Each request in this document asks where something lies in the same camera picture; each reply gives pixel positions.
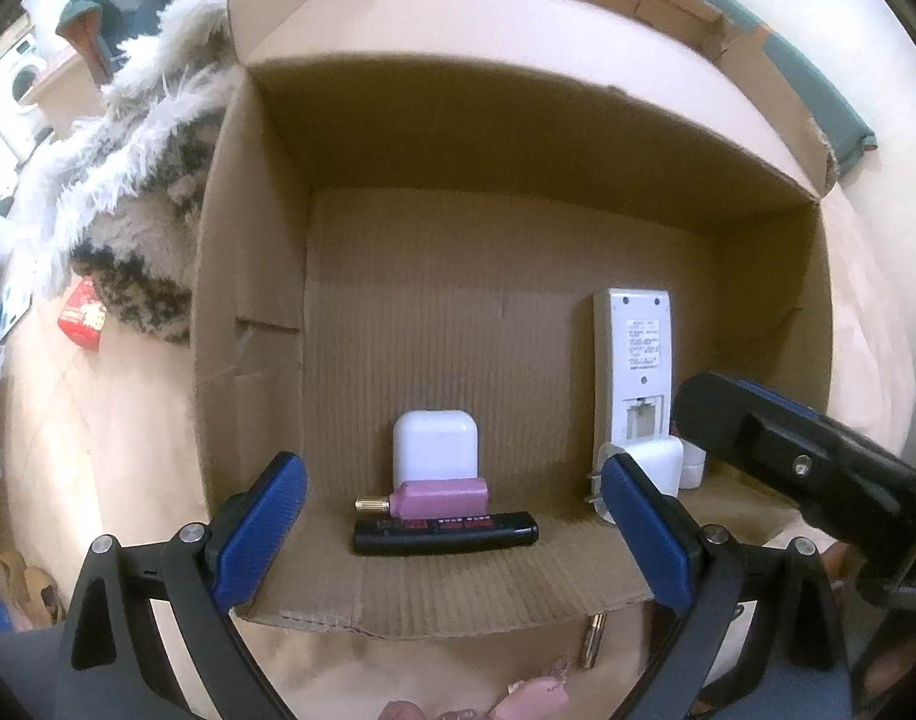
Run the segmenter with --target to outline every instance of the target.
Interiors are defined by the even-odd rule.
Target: red package
[[[94,282],[83,278],[58,316],[58,327],[82,349],[98,351],[104,327],[104,304],[95,293]]]

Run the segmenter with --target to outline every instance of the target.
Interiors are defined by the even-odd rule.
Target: pink bottle
[[[390,514],[397,519],[478,517],[488,513],[488,483],[483,479],[413,480],[385,498],[358,498],[358,514]]]

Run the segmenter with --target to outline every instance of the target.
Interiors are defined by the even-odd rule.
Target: fur blanket
[[[26,167],[15,205],[39,207],[39,293],[61,295],[73,269],[122,322],[188,340],[205,181],[238,73],[226,1],[172,0],[157,35],[120,46],[104,117]]]

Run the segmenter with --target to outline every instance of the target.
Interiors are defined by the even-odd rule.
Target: small cardboard box
[[[648,597],[584,503],[591,295],[670,293],[676,383],[716,367],[824,408],[811,186],[833,164],[800,100],[780,76],[728,80],[723,65],[759,56],[729,55],[697,0],[231,0],[230,15],[245,71],[193,330],[203,474],[216,508],[288,449],[311,485],[248,614],[459,637]],[[530,511],[535,546],[351,553],[353,501],[389,491],[411,409],[474,416],[492,507]],[[687,503],[745,538],[790,512],[720,474]]]

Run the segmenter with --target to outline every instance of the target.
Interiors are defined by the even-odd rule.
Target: washing machine
[[[37,105],[20,101],[47,66],[30,32],[0,56],[0,134],[19,162],[31,156],[35,137],[48,127]]]

